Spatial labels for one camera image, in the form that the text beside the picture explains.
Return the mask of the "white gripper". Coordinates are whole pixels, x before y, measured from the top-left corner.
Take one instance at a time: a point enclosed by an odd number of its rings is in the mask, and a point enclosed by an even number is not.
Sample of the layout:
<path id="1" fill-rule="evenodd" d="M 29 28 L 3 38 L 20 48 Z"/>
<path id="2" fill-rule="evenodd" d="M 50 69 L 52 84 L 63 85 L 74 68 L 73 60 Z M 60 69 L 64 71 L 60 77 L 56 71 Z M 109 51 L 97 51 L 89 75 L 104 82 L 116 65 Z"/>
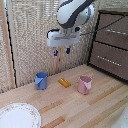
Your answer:
<path id="1" fill-rule="evenodd" d="M 47 45 L 56 48 L 58 46 L 72 45 L 80 40 L 80 32 L 63 34 L 59 29 L 53 29 L 47 33 Z M 66 53 L 70 54 L 70 48 L 67 48 Z M 57 56 L 58 50 L 54 51 L 54 56 Z"/>

